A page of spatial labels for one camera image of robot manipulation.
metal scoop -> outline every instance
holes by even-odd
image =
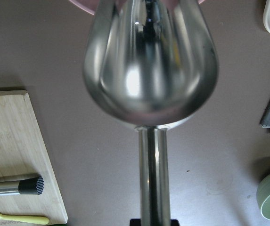
[[[141,225],[170,225],[166,130],[211,95],[218,62],[196,0],[101,0],[84,61],[87,89],[139,131]]]

wooden cutting board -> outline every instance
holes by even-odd
[[[46,216],[48,225],[65,224],[67,213],[28,93],[0,92],[0,181],[36,175],[44,179],[43,193],[0,196],[0,213]],[[0,225],[34,224],[0,220]]]

